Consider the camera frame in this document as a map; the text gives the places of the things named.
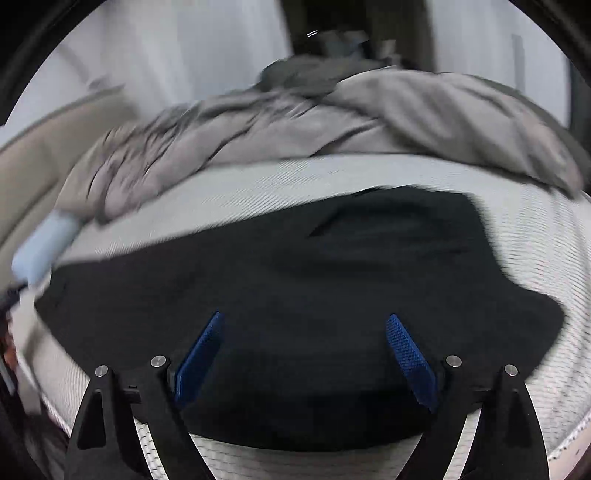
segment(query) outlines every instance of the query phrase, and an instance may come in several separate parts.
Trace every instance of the silver bolt head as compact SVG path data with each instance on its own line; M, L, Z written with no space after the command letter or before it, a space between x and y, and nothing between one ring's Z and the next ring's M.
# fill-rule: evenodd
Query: silver bolt head
M164 355L156 355L151 361L150 365L154 368L159 368L166 363L166 357Z
M515 365L509 364L505 365L505 373L510 377L514 377L519 373L519 370L517 370L517 367Z
M457 355L450 355L445 359L445 361L450 367L453 368L457 368L462 364L462 359Z
M107 367L106 365L101 365L99 367L96 367L95 375L97 377L104 377L108 371L109 371L109 367Z

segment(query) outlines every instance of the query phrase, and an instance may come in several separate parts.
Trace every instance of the gray fabric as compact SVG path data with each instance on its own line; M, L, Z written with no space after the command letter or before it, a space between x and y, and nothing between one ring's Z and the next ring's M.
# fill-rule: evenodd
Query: gray fabric
M373 70L319 103L284 90L231 93L99 139L56 207L107 222L206 165L335 153L423 153L498 167L575 195L577 164L520 102L459 74Z
M591 182L591 157L589 157L589 153L584 148L584 145L586 145L587 149L591 148L591 138L588 138L587 132L584 131L583 128L573 128L573 125L571 124L570 131L568 131L562 125L560 125L558 120L556 120L556 118L554 118L550 113L548 113L542 107L536 105L524 95L520 94L514 88L503 85L502 83L493 82L492 80L483 79L480 77L476 78L478 78L481 82L484 82L486 85L493 87L494 89L497 89L506 95L516 98L532 112L534 112L539 117L539 119L542 120L556 134L558 139L567 148L570 155L573 157L573 160L579 166L579 170L581 171L585 185L588 185ZM585 101L585 98L581 99L581 103L583 105L577 105L576 102L572 103L573 112L571 116L573 118L577 116L577 118L580 120L580 122L577 122L577 127L583 123L582 117Z
M321 97L331 93L341 80L384 66L384 62L375 60L300 55L271 63L262 71L256 87L262 92L284 88L295 95Z

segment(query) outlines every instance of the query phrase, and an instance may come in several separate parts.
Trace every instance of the light blue cloth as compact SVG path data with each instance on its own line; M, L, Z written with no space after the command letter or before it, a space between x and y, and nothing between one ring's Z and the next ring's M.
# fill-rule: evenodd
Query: light blue cloth
M53 210L12 257L12 272L17 280L36 286L81 228L75 216Z

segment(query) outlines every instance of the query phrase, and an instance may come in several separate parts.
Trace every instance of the white mesh mat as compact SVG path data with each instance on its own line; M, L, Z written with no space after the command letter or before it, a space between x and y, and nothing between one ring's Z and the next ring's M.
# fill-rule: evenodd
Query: white mesh mat
M105 228L89 225L62 262L106 258L335 194L408 184L468 193L506 275L555 298L565 309L557 342L527 381L549 458L558 457L585 427L591 409L591 205L584 198L573 201L554 189L506 179L478 167L410 155L336 155L210 168ZM30 325L34 323L31 296L16 312L15 324L26 323L27 318ZM31 328L27 335L33 339L21 354L46 398L72 426L88 378L42 326ZM446 479L460 475L477 422L478 413L468 418ZM138 423L138 433L153 476L165 478L147 426ZM218 479L377 480L396 477L418 438L339 453L275 452L197 436L194 441Z

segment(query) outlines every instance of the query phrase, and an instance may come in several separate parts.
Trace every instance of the black cloth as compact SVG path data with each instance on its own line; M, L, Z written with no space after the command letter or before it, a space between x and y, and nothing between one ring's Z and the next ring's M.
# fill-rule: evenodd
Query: black cloth
M340 450L424 430L430 413L385 339L395 313L436 375L459 355L490 388L524 375L563 312L508 280L478 212L459 193L373 189L267 213L53 272L37 310L91 375L154 355L175 362L215 311L225 342L189 430L288 450Z

